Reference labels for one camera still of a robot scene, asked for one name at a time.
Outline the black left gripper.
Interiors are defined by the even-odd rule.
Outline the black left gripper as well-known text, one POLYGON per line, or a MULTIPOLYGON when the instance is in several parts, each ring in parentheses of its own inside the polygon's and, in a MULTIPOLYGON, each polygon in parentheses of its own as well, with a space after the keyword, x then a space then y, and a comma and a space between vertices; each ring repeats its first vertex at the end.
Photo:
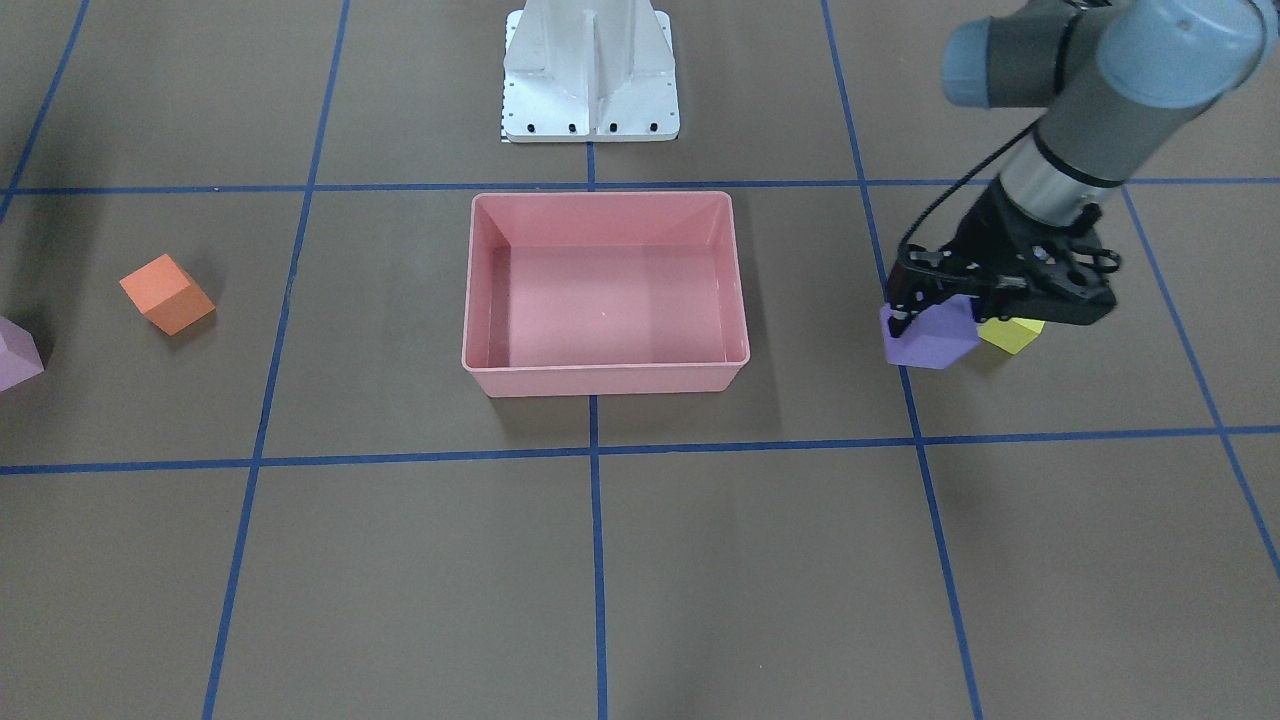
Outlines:
POLYGON ((974 323, 1098 322, 1117 306, 1108 278, 1119 269, 1119 255, 1094 229, 1101 217, 1100 205, 1088 202, 1071 224, 1047 225, 992 183, 942 251, 899 251, 887 282, 890 337, 900 338, 923 311, 951 297, 942 269, 964 279, 960 291, 970 299, 974 323))

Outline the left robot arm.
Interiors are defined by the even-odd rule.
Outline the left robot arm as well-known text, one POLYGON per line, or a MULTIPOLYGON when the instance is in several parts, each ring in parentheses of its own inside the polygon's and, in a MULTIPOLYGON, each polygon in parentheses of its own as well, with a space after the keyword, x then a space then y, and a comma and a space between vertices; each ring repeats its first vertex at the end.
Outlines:
POLYGON ((947 243, 900 240, 888 334, 959 297, 975 323, 1108 315, 1123 260, 1096 232, 1105 202, 1276 46, 1274 1, 1029 1, 959 27, 943 51, 947 100, 1039 118, 993 152, 1002 168, 947 243))

